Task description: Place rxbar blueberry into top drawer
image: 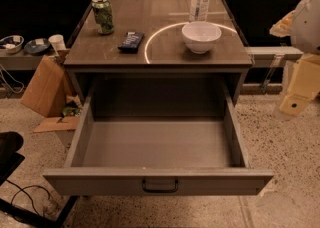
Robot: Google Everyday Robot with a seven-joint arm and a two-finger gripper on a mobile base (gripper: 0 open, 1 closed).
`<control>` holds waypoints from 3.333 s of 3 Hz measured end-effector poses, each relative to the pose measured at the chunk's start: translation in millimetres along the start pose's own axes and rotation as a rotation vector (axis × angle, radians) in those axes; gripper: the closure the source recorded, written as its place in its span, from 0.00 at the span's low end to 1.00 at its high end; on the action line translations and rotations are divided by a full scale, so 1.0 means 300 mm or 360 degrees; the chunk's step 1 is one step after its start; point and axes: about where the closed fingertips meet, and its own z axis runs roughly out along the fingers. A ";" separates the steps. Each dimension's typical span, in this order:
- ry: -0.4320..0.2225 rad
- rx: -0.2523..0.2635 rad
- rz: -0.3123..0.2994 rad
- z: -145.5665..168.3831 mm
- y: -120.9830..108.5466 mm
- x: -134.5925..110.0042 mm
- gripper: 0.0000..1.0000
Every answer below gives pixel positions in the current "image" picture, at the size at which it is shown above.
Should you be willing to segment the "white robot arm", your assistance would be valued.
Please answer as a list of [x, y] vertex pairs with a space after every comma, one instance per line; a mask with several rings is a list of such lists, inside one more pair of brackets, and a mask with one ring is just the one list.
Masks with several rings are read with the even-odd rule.
[[297, 116], [320, 93], [320, 0], [301, 0], [270, 34], [289, 36], [291, 45], [302, 52], [277, 107], [286, 116]]

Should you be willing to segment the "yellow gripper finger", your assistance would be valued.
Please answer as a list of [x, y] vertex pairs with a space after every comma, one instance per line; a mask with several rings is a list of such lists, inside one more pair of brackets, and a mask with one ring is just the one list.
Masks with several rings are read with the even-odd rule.
[[320, 93], [320, 56], [303, 54], [293, 65], [289, 85], [279, 104], [279, 111], [297, 116]]
[[282, 19], [280, 19], [271, 27], [269, 33], [280, 38], [290, 36], [294, 23], [294, 15], [295, 11], [291, 11], [286, 14]]

